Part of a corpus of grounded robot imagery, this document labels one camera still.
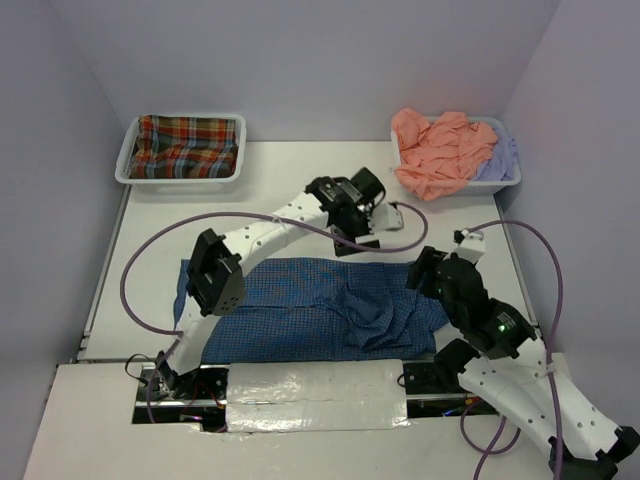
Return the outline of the blue checked long sleeve shirt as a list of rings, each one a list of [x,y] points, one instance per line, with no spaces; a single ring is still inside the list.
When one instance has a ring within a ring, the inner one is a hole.
[[[412,359],[436,350],[440,302],[406,286],[403,263],[270,258],[214,327],[205,364]]]

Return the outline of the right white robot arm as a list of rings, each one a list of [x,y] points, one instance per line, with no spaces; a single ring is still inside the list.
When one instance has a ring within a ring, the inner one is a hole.
[[[547,455],[558,478],[613,478],[638,432],[607,418],[548,362],[529,321],[489,295],[477,260],[426,246],[409,267],[408,288],[439,301],[460,333],[435,354],[437,384],[486,401]]]

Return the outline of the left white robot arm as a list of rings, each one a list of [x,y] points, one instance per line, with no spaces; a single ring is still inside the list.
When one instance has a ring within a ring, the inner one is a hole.
[[[352,178],[318,177],[285,206],[250,225],[217,234],[203,231],[188,265],[185,305],[178,316],[178,344],[158,362],[159,384],[173,398],[195,388],[204,348],[221,317],[245,298],[244,278],[259,263],[303,238],[312,228],[354,242],[373,233],[376,200],[385,195],[368,169]]]

